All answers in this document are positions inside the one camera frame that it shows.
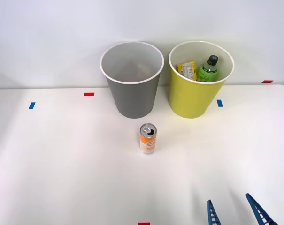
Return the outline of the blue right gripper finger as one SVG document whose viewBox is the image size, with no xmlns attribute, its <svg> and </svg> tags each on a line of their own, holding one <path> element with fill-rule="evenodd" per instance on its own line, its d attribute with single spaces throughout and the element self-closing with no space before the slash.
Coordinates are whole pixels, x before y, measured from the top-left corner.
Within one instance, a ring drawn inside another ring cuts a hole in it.
<svg viewBox="0 0 284 225">
<path fill-rule="evenodd" d="M 211 200 L 207 201 L 207 216 L 209 225 L 221 225 Z"/>
<path fill-rule="evenodd" d="M 268 213 L 249 193 L 246 193 L 245 196 L 252 208 L 252 211 L 259 225 L 276 225 L 276 222 L 268 215 Z"/>
</svg>

